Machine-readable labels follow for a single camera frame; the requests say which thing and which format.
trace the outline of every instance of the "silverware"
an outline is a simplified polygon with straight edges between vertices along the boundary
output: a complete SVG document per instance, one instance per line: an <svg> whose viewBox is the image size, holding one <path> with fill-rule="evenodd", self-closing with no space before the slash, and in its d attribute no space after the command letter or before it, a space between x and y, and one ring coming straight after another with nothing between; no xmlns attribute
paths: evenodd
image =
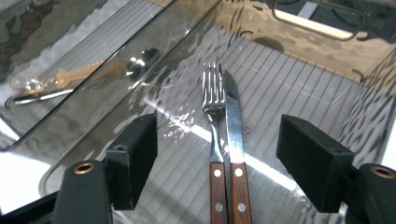
<svg viewBox="0 0 396 224"><path fill-rule="evenodd" d="M210 217L211 223L228 223L227 190L225 187L224 159L221 155L219 123L224 117L225 96L220 65L205 66L203 75L203 110L210 122Z"/></svg>
<svg viewBox="0 0 396 224"><path fill-rule="evenodd" d="M228 71L224 72L224 81L228 149L231 162L233 223L251 223L239 93L235 81Z"/></svg>

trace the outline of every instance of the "knife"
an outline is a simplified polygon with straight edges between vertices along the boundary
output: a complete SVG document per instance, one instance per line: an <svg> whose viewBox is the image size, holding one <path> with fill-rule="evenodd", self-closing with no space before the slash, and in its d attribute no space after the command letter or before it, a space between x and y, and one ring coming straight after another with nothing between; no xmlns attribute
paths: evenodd
<svg viewBox="0 0 396 224"><path fill-rule="evenodd" d="M251 223L250 201L248 196L248 176L242 138L242 118L239 93L235 81L228 71L225 79L225 116L227 122L228 149L231 162L231 195L233 223Z"/></svg>

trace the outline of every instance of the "knife handle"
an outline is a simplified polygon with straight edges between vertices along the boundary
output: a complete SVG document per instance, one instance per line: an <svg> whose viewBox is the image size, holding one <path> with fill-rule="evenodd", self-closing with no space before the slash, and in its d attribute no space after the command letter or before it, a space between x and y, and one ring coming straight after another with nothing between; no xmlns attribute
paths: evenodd
<svg viewBox="0 0 396 224"><path fill-rule="evenodd" d="M228 223L227 190L223 162L210 162L210 220Z"/></svg>
<svg viewBox="0 0 396 224"><path fill-rule="evenodd" d="M231 163L231 194L233 200L233 223L252 223L248 196L247 167L243 163Z"/></svg>

